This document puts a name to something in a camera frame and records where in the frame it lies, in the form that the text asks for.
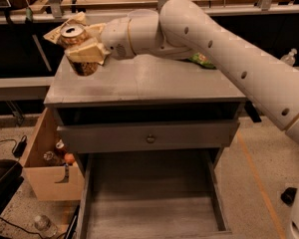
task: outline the white robotic arm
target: white robotic arm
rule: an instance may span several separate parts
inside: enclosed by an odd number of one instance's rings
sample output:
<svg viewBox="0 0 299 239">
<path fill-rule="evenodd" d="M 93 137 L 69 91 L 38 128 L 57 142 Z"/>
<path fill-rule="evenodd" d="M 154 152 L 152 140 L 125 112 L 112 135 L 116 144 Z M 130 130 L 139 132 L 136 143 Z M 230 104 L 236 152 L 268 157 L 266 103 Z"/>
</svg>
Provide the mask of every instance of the white robotic arm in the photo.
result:
<svg viewBox="0 0 299 239">
<path fill-rule="evenodd" d="M 183 59 L 202 53 L 299 143 L 299 71 L 222 28 L 194 3 L 168 0 L 160 14 L 141 10 L 110 22 L 102 41 L 117 59 L 137 54 Z M 288 237 L 298 239 L 299 199 L 292 216 Z"/>
</svg>

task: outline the concrete floor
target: concrete floor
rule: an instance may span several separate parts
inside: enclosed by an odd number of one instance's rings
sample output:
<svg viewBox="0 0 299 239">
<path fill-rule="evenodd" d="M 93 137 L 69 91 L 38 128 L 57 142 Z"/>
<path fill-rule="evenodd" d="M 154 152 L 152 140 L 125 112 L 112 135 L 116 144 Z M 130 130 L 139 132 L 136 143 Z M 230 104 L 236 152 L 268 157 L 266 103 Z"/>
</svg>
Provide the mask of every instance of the concrete floor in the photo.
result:
<svg viewBox="0 0 299 239">
<path fill-rule="evenodd" d="M 12 117 L 0 117 L 0 140 L 23 135 L 31 137 L 38 116 L 26 116 L 16 127 Z M 15 159 L 13 142 L 0 144 L 0 158 Z M 280 200 L 288 186 L 299 182 L 299 146 L 279 131 L 267 118 L 254 124 L 241 119 L 241 126 L 231 147 L 226 148 L 217 165 L 216 176 L 223 209 L 233 234 L 248 239 L 282 239 L 288 225 L 290 207 Z M 67 228 L 77 201 L 40 202 L 27 179 L 19 188 L 2 217 L 23 228 L 37 232 L 34 217 L 46 214 L 58 226 Z M 39 238 L 0 220 L 0 234 L 14 239 Z"/>
</svg>

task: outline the drawer knob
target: drawer knob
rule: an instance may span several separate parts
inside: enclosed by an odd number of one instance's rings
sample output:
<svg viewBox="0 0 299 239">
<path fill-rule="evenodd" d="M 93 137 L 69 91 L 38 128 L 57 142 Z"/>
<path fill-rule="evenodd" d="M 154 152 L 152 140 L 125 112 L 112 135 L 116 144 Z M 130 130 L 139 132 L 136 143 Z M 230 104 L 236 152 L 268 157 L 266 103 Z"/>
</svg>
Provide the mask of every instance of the drawer knob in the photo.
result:
<svg viewBox="0 0 299 239">
<path fill-rule="evenodd" d="M 147 137 L 147 142 L 148 143 L 154 143 L 156 140 L 155 136 L 153 136 L 152 134 L 149 134 Z"/>
</svg>

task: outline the black plug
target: black plug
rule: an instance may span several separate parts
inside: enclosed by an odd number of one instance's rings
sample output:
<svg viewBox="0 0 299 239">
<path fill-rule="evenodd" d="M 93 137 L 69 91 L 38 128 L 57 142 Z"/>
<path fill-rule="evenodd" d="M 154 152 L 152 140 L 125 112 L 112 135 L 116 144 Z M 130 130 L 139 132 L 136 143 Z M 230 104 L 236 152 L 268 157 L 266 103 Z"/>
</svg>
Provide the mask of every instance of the black plug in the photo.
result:
<svg viewBox="0 0 299 239">
<path fill-rule="evenodd" d="M 19 141 L 18 145 L 16 148 L 13 150 L 13 155 L 15 157 L 21 157 L 23 154 L 24 149 L 27 146 L 27 136 L 24 135 L 21 140 Z"/>
</svg>

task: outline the cabinet top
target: cabinet top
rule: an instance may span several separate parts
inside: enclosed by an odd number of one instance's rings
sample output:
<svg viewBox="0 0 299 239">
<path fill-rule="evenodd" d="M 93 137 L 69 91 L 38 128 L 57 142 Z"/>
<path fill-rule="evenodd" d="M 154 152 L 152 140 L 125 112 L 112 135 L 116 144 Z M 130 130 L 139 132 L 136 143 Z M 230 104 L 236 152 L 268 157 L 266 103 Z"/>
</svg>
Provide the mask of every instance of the cabinet top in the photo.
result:
<svg viewBox="0 0 299 239">
<path fill-rule="evenodd" d="M 245 95 L 218 70 L 140 55 L 123 61 L 107 58 L 90 76 L 78 76 L 64 57 L 45 105 L 60 108 L 243 101 Z"/>
</svg>

